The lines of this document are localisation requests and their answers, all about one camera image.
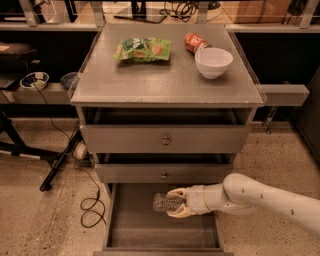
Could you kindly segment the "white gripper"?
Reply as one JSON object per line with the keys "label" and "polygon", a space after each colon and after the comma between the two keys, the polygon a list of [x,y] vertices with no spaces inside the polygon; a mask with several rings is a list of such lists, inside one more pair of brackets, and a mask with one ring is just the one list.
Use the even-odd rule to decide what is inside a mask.
{"label": "white gripper", "polygon": [[195,185],[186,188],[176,188],[167,193],[168,198],[186,199],[186,204],[180,205],[175,211],[168,211],[167,215],[173,218],[186,218],[193,215],[203,215],[210,212],[204,199],[204,185]]}

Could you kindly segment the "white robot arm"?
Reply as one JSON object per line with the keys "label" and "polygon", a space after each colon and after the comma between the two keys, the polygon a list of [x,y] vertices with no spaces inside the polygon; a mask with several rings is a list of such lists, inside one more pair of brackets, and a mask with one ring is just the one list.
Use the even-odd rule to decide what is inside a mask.
{"label": "white robot arm", "polygon": [[165,198],[179,202],[169,207],[174,218],[221,211],[233,215],[251,214],[264,207],[305,231],[320,236],[320,200],[262,184],[239,173],[227,175],[214,185],[194,185],[169,191]]}

